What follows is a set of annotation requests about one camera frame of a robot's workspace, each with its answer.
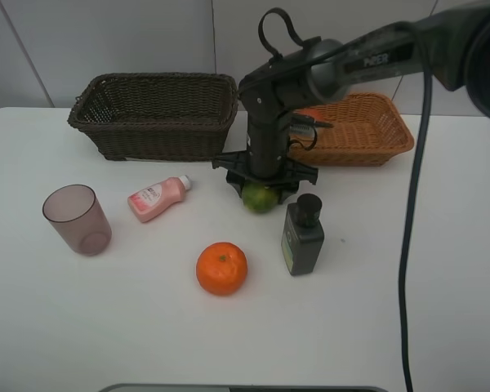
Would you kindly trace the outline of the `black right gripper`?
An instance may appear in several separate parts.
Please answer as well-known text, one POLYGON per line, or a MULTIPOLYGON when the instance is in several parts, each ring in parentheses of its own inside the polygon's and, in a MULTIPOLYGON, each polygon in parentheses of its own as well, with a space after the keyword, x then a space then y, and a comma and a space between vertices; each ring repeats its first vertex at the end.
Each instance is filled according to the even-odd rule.
POLYGON ((247 180, 275 185, 278 204, 283 204, 299 190, 299 183, 315 184, 319 170, 288 157, 290 131, 302 126, 316 131, 318 122, 310 116, 288 113, 272 122, 261 122, 247 115, 245 150, 221 153, 212 159, 213 168, 227 171, 226 182, 242 197, 247 180))

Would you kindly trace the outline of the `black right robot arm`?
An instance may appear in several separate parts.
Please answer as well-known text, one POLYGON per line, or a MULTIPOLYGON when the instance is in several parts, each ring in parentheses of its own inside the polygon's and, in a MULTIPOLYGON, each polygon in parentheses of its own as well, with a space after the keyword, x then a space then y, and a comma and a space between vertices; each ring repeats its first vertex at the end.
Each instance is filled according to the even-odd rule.
POLYGON ((238 85, 247 111, 247 147, 212 159, 237 191, 251 181, 287 197, 301 181, 315 183, 317 169, 289 157, 289 132, 294 125, 310 124, 301 109, 340 100, 359 83, 423 73, 427 82, 438 80, 448 91, 465 88, 473 105, 490 118, 490 1, 388 24, 348 43, 304 40, 285 10, 274 8, 274 14, 298 49, 283 55, 262 41, 269 60, 238 85))

